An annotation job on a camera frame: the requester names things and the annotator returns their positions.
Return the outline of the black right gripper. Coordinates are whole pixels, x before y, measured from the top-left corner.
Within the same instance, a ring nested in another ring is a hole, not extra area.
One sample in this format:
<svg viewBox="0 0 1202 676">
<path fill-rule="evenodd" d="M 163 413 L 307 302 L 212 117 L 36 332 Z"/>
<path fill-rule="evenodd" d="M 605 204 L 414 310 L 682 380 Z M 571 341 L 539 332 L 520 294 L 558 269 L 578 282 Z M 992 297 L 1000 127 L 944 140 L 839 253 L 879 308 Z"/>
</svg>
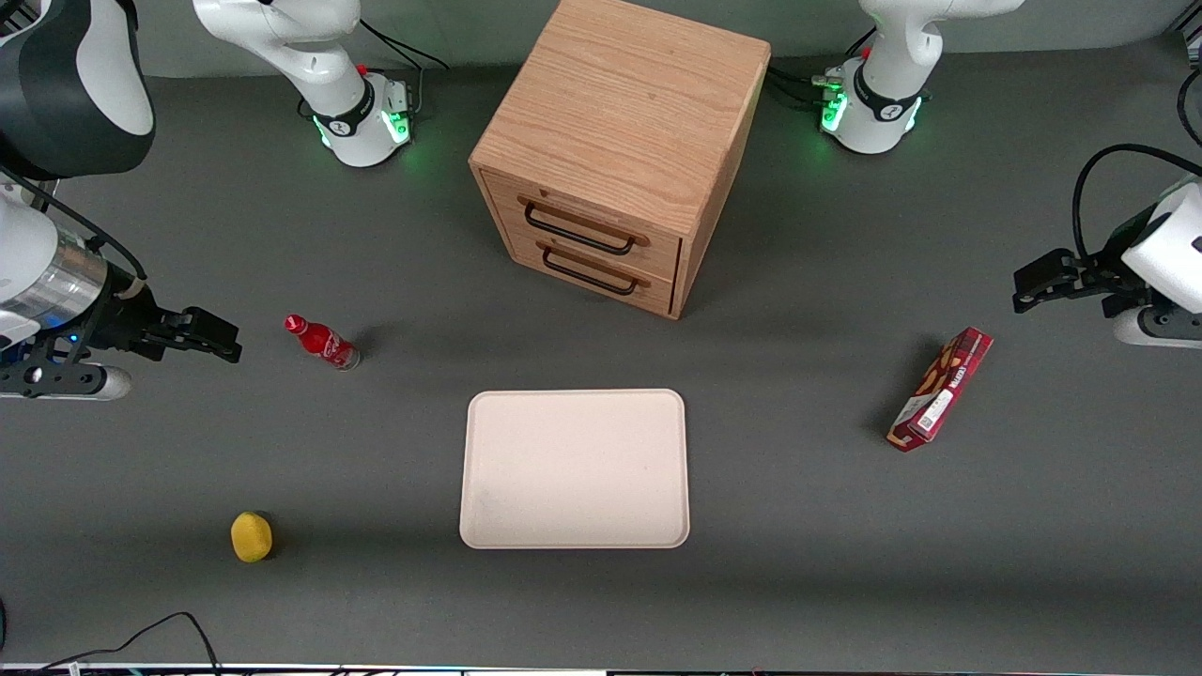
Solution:
<svg viewBox="0 0 1202 676">
<path fill-rule="evenodd" d="M 184 314 L 191 343 L 171 324 L 180 315 L 159 307 L 145 281 L 107 281 L 99 300 L 66 325 L 66 361 L 117 350 L 159 362 L 169 349 L 190 349 L 239 363 L 243 346 L 237 344 L 236 325 L 202 308 L 186 308 Z"/>
</svg>

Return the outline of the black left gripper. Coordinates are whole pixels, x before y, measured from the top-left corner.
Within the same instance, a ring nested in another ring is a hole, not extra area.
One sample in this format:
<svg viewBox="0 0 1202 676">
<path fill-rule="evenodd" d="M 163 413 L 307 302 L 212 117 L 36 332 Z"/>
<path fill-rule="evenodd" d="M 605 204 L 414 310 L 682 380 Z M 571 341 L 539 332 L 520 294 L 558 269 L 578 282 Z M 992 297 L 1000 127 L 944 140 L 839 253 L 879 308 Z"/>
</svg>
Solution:
<svg viewBox="0 0 1202 676">
<path fill-rule="evenodd" d="M 1123 261 L 1123 254 L 1154 235 L 1167 220 L 1155 217 L 1154 208 L 1138 210 L 1121 223 L 1103 244 L 1103 267 L 1091 261 L 1078 261 L 1069 249 L 1053 249 L 1016 269 L 1012 274 L 1014 292 L 1012 308 L 1017 314 L 1030 312 L 1048 300 L 1073 300 L 1108 293 L 1103 300 L 1103 316 L 1117 319 L 1133 313 L 1138 319 L 1152 313 L 1154 319 L 1176 312 L 1176 303 L 1159 292 Z"/>
</svg>

